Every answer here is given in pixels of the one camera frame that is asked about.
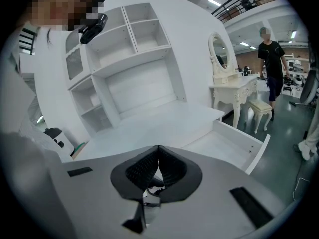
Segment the white large drawer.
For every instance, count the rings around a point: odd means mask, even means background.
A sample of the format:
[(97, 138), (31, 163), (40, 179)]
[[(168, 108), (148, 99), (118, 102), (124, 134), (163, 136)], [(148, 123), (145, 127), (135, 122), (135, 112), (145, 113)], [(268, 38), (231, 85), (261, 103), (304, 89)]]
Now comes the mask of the white large drawer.
[(221, 121), (214, 121), (212, 130), (183, 147), (201, 155), (228, 162), (250, 175), (257, 166), (270, 140), (267, 134), (260, 141)]

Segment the black stair railing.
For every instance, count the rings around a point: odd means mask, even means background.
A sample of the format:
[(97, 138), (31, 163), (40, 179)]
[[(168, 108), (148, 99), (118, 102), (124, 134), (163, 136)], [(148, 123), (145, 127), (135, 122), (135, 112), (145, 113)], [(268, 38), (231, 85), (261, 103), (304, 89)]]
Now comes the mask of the black stair railing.
[(37, 39), (37, 32), (23, 28), (19, 34), (19, 49), (21, 53), (34, 55), (35, 42)]

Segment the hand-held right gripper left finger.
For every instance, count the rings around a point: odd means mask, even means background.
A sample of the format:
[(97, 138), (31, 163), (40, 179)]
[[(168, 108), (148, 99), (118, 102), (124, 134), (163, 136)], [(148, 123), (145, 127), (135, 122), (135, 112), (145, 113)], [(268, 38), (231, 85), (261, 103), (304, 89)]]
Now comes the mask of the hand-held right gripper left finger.
[(158, 168), (158, 146), (62, 163), (46, 163), (63, 207), (59, 239), (159, 239), (146, 231), (143, 192)]

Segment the cream ornate dressing table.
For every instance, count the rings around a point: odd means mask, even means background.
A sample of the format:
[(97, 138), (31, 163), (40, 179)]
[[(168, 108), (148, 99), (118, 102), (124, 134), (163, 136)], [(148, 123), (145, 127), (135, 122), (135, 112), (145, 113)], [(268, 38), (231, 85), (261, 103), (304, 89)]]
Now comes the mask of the cream ornate dressing table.
[[(227, 66), (224, 68), (217, 58), (217, 43), (226, 49)], [(236, 72), (230, 50), (217, 32), (212, 33), (208, 39), (210, 60), (213, 67), (213, 108), (219, 109), (219, 103), (231, 104), (233, 107), (233, 127), (237, 128), (241, 106), (246, 103), (249, 96), (258, 95), (257, 75), (242, 76)]]

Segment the round grey stand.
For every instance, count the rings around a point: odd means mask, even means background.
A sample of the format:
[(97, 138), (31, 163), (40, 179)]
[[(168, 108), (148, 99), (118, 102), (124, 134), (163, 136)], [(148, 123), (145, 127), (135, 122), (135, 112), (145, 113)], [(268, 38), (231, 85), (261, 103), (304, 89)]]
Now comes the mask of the round grey stand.
[(309, 70), (307, 79), (305, 81), (303, 90), (300, 96), (302, 105), (308, 105), (316, 95), (317, 88), (319, 87), (319, 69), (312, 68)]

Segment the white wooden shelf cabinet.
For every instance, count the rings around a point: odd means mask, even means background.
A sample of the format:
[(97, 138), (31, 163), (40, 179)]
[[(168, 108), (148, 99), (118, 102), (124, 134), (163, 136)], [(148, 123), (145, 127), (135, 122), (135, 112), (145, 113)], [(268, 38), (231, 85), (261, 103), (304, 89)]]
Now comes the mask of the white wooden shelf cabinet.
[(108, 21), (70, 52), (86, 76), (69, 87), (90, 135), (75, 160), (151, 144), (183, 147), (223, 116), (213, 109), (208, 39), (224, 28), (204, 10), (157, 2), (102, 8)]

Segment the person's striped white shirt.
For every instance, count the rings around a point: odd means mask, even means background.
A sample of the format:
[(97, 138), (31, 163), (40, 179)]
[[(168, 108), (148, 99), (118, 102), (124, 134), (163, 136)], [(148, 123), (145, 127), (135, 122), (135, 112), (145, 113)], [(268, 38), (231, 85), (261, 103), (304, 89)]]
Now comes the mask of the person's striped white shirt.
[(0, 53), (0, 166), (28, 215), (54, 239), (76, 239), (57, 194), (52, 171), (60, 165), (59, 146), (29, 118), (35, 98), (20, 72), (19, 35), (9, 35)]

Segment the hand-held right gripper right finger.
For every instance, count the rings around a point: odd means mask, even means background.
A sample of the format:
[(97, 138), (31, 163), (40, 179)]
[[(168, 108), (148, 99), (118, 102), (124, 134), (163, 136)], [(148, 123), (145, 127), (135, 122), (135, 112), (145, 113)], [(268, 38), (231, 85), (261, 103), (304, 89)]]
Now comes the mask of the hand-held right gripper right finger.
[(161, 205), (149, 225), (151, 239), (234, 239), (256, 228), (231, 194), (245, 188), (275, 217), (284, 203), (267, 187), (236, 166), (183, 149), (170, 151), (193, 161), (202, 171), (198, 188), (185, 200)]

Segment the cream cushioned stool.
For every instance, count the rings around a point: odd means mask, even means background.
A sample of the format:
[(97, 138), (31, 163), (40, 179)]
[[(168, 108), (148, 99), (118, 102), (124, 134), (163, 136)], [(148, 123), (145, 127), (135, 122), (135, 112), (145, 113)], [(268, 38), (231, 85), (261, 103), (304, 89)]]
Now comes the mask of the cream cushioned stool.
[(257, 133), (261, 119), (265, 115), (267, 115), (268, 117), (264, 124), (263, 131), (267, 131), (267, 126), (272, 117), (271, 105), (260, 99), (249, 100), (247, 105), (248, 105), (248, 108), (253, 111), (253, 119), (255, 121), (254, 134)]

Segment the black mezzanine railing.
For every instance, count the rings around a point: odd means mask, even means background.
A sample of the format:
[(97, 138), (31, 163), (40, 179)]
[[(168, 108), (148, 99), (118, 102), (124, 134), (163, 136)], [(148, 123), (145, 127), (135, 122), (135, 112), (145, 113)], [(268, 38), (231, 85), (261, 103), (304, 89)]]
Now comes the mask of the black mezzanine railing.
[(248, 12), (258, 6), (277, 0), (228, 0), (211, 14), (222, 23)]

